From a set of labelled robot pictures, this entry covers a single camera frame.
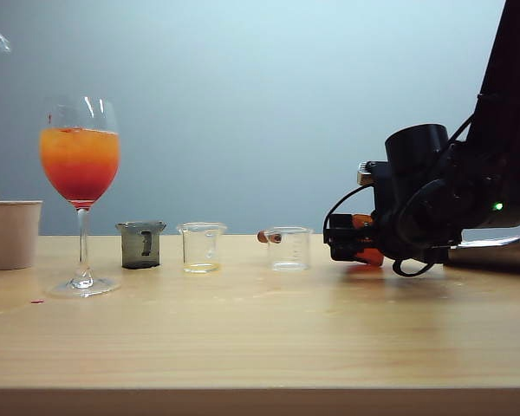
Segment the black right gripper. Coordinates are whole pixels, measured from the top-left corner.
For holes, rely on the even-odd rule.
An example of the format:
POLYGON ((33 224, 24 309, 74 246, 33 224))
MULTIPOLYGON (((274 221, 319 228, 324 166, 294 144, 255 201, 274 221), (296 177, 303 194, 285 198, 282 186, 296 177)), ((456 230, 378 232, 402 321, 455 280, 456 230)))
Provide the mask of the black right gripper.
POLYGON ((393 133, 386 141, 386 161, 359 165, 358 182, 374 189, 373 222, 369 237, 354 231, 354 215, 332 213, 324 243, 336 261, 375 262, 376 249, 400 263, 415 259, 438 263, 459 237, 439 217, 437 209, 449 200, 444 174, 449 137, 440 124, 421 124, 393 133))

